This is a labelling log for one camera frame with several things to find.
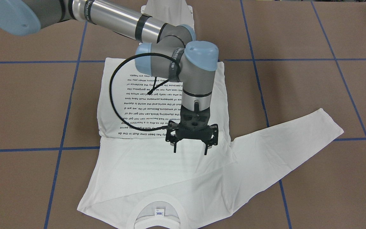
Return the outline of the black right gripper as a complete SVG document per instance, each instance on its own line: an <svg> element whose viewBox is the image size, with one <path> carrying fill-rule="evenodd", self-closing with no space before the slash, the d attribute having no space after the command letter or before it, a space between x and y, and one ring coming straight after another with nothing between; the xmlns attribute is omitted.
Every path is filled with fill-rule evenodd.
<svg viewBox="0 0 366 229"><path fill-rule="evenodd" d="M191 111L186 108L180 110L180 123L169 121L167 125L166 141L177 152L177 142L182 139L201 140L205 144L204 155L213 145L218 145L218 124L208 125L210 109Z"/></svg>

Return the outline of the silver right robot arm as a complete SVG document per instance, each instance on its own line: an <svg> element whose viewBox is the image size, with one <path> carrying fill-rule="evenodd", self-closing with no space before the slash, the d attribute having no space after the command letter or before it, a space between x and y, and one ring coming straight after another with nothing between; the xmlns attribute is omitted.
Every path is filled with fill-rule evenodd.
<svg viewBox="0 0 366 229"><path fill-rule="evenodd" d="M177 150L183 139L201 140L204 153L218 145L218 125L209 125L210 104L219 50L207 41L196 40L186 24L174 26L150 15L128 9L110 0L0 0L0 28L13 35L29 35L55 23L75 19L109 29L140 42L134 56L113 72L109 99L118 119L139 131L166 130L166 141ZM113 101L113 80L129 61L142 74L161 77L183 86L180 122L167 126L139 128L128 123Z"/></svg>

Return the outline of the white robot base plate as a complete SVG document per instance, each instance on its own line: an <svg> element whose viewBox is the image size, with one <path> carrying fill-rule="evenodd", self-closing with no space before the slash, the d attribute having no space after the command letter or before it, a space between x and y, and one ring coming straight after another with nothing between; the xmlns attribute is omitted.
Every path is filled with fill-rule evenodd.
<svg viewBox="0 0 366 229"><path fill-rule="evenodd" d="M141 6L141 13L174 26L185 24L194 28L193 9L185 0L149 0Z"/></svg>

